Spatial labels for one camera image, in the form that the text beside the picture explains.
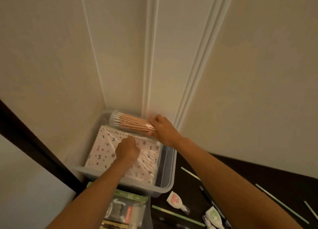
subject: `person's left hand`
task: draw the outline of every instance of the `person's left hand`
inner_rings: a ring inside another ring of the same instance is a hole
[[[118,144],[115,154],[118,162],[123,161],[128,167],[132,166],[140,154],[140,149],[136,145],[135,138],[132,136],[123,138]]]

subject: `person's left arm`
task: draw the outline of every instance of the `person's left arm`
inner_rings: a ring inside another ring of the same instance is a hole
[[[122,139],[115,153],[116,159],[109,169],[65,207],[47,229],[100,227],[120,179],[139,157],[140,149],[135,138],[129,136]]]

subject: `black tabletop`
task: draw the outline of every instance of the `black tabletop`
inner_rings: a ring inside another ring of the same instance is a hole
[[[285,209],[303,228],[318,228],[318,220],[312,215],[303,202],[304,200],[307,201],[312,209],[318,213],[317,179],[222,156],[216,157],[252,184],[259,184],[262,188],[309,221],[310,224],[308,225]],[[180,154],[177,154],[175,181],[172,191],[176,192],[181,197],[183,204],[190,209],[188,217],[203,223],[202,215],[211,207],[211,204],[204,199],[200,192],[199,186],[201,185],[203,187],[201,181],[181,170],[181,167],[195,174],[185,159]],[[158,198],[151,198],[151,204],[185,216],[184,212],[180,209],[175,209],[167,203],[166,199],[169,194],[170,192],[162,194]],[[161,222],[159,217],[172,219],[191,229],[203,228],[200,225],[166,214],[154,208],[151,208],[151,216],[154,229],[173,228]]]

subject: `clear cap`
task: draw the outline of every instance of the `clear cap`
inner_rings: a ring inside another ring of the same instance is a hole
[[[189,215],[190,209],[186,207],[185,205],[182,205],[180,208],[186,215]]]

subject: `black pen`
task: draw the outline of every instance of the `black pen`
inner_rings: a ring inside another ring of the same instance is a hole
[[[183,229],[190,229],[184,225],[181,225],[179,223],[176,223],[175,221],[173,220],[170,220],[170,219],[166,219],[166,218],[162,218],[160,217],[159,220],[163,221],[164,223],[170,225],[170,226],[173,226],[173,227],[178,227],[178,228],[183,228]]]
[[[214,206],[214,208],[217,210],[217,212],[220,214],[220,216],[224,219],[225,225],[227,225],[228,227],[232,227],[231,224],[229,223],[229,221],[225,218],[225,216],[221,212],[221,210],[217,207],[216,203],[213,200],[209,199],[209,197],[205,193],[203,187],[202,186],[199,186],[199,187],[200,187],[201,193],[202,193],[203,197],[206,199],[206,201],[211,203]]]

